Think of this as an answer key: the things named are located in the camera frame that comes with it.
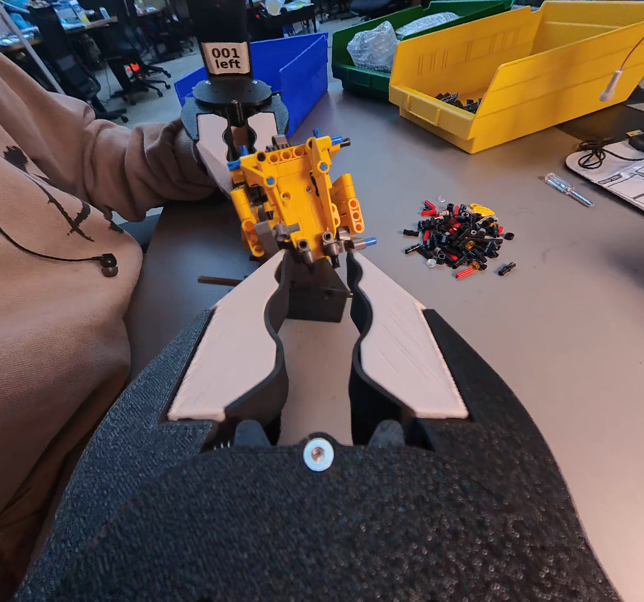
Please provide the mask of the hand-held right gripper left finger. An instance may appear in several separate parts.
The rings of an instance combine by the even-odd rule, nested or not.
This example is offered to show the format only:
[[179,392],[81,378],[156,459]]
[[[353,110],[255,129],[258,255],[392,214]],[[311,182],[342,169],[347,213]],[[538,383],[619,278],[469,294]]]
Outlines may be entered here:
[[288,256],[278,252],[216,303],[169,406],[169,421],[271,422],[280,416],[288,395],[279,338],[288,286]]

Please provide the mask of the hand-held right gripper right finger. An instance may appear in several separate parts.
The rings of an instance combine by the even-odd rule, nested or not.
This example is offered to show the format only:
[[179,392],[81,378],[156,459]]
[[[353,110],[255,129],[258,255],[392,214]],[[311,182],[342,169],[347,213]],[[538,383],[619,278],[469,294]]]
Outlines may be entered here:
[[466,419],[468,409],[426,318],[426,307],[362,253],[349,253],[352,370],[417,419]]

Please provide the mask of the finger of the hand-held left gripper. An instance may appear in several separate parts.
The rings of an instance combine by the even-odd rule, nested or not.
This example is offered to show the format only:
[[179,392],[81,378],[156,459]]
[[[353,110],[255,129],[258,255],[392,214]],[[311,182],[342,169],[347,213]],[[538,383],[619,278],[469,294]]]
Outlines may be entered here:
[[266,150],[273,146],[273,137],[280,134],[273,112],[259,112],[249,117],[249,129],[254,133],[253,150]]
[[197,153],[208,176],[225,195],[232,191],[232,179],[228,169],[229,147],[224,139],[228,129],[227,120],[216,114],[197,116]]

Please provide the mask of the yellow toy robot model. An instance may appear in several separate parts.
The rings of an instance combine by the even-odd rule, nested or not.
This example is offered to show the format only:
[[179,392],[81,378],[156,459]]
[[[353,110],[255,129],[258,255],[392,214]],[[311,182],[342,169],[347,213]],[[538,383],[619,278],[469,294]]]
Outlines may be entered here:
[[377,242],[365,236],[351,174],[330,177],[332,160],[350,144],[318,130],[300,145],[278,135],[252,154],[239,147],[225,165],[251,259],[266,262],[280,253],[286,263],[288,318],[340,322],[350,295],[336,272],[340,258]]

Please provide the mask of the pile of small connector pins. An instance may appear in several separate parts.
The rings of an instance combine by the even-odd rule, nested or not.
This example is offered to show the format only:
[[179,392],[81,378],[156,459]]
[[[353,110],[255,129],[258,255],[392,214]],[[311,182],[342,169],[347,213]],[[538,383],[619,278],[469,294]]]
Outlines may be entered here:
[[503,243],[515,238],[515,233],[500,224],[496,212],[481,204],[436,207],[438,215],[421,216],[416,230],[417,243],[423,245],[417,253],[425,261],[436,259],[437,266],[455,272],[472,263],[487,267],[488,261],[498,258]]

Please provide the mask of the person's left forearm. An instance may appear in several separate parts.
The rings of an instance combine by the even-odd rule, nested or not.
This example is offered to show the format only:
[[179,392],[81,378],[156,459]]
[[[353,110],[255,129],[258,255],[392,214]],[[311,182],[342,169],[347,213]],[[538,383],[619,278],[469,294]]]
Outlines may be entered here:
[[94,119],[77,154],[68,192],[126,220],[140,221],[168,201],[200,201],[215,190],[180,119],[132,129]]

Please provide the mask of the blue plastic bin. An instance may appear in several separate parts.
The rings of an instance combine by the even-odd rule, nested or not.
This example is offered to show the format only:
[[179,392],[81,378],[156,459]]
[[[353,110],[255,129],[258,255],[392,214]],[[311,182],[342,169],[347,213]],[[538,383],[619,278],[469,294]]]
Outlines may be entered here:
[[[328,36],[324,33],[251,43],[255,78],[269,84],[288,110],[286,138],[293,135],[327,91],[327,50]],[[175,83],[181,111],[185,101],[192,98],[194,86],[204,80],[205,66]]]

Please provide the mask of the green plastic bin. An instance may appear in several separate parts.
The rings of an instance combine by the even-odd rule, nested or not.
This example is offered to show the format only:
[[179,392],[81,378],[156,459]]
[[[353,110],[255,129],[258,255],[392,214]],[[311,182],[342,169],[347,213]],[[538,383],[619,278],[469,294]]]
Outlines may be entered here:
[[332,74],[342,83],[345,91],[363,94],[369,97],[388,100],[390,74],[359,68],[353,65],[347,51],[350,40],[361,31],[373,29],[380,23],[388,20],[396,30],[399,27],[415,20],[438,12],[454,12],[462,17],[461,20],[451,22],[426,33],[414,34],[404,39],[409,40],[419,36],[431,34],[442,29],[470,23],[475,20],[494,16],[501,12],[511,10],[515,0],[439,0],[432,1],[427,7],[416,5],[408,7],[385,16],[366,20],[363,23],[334,32],[332,37]]

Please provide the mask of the person's beige sweatshirt torso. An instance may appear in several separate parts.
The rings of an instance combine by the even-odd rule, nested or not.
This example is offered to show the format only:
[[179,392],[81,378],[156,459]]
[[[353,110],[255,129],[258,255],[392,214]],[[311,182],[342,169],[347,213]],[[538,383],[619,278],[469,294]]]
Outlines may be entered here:
[[1,58],[1,228],[21,245],[98,264],[52,262],[1,236],[1,600],[38,551],[73,462],[130,368],[124,316],[139,244],[68,192],[85,126],[76,99],[46,92]]

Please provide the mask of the bubble wrap sheet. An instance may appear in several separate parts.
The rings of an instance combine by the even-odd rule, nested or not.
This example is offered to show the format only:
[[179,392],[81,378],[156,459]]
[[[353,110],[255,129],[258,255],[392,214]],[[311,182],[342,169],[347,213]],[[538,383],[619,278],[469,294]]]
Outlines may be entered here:
[[398,41],[402,41],[414,34],[426,33],[431,29],[436,29],[461,19],[462,17],[455,14],[454,12],[438,12],[434,14],[428,14],[399,27],[395,30],[395,35]]

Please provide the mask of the heap of dark connector pieces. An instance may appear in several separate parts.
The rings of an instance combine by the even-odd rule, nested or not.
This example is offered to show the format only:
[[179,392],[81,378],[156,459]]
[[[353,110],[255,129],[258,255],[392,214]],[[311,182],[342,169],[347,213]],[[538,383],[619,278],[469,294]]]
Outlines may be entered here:
[[473,99],[473,98],[466,98],[462,99],[459,96],[458,92],[454,93],[439,93],[435,97],[437,100],[446,103],[448,105],[451,105],[456,108],[460,108],[465,110],[466,112],[469,112],[471,114],[476,114],[480,104],[482,102],[482,98],[478,99]]

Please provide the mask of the yellow plastic storage bin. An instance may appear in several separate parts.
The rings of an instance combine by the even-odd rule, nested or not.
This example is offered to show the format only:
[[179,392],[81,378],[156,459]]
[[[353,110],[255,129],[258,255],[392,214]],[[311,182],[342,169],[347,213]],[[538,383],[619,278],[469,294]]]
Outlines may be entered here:
[[[643,79],[642,1],[543,2],[398,44],[389,101],[468,154],[623,103]],[[437,100],[482,98],[476,114]]]

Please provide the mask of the white book stand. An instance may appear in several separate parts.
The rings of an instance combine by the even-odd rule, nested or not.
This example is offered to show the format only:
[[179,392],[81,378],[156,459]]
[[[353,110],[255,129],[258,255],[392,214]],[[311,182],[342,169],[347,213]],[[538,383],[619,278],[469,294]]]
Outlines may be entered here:
[[608,134],[584,139],[566,159],[566,167],[600,187],[595,181],[635,162],[643,162],[642,128],[624,131],[617,140]]

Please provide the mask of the black sweatshirt drawstring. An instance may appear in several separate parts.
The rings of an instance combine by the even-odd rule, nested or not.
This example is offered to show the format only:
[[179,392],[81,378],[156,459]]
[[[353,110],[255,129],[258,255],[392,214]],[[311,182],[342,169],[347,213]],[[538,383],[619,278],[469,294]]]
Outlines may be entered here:
[[52,262],[65,262],[65,263],[85,263],[91,262],[98,264],[101,268],[102,275],[107,278],[116,277],[118,275],[118,261],[116,256],[112,253],[104,253],[101,255],[96,255],[92,257],[84,257],[80,259],[70,259],[64,257],[57,257],[53,255],[47,255],[44,253],[35,252],[28,249],[27,247],[18,243],[13,239],[3,228],[1,228],[1,236],[10,243],[14,248],[18,249],[20,252],[35,257],[42,260],[49,260]]

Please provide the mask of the clear-handled small screwdriver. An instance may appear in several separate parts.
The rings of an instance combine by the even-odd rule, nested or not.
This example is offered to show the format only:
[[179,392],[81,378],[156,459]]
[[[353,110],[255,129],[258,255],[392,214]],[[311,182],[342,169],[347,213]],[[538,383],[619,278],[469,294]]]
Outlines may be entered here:
[[594,206],[593,202],[591,202],[588,198],[578,193],[567,180],[561,178],[559,175],[556,175],[555,173],[549,173],[543,178],[543,180],[550,187],[559,191],[563,195],[571,197],[581,205],[586,206],[588,208]]

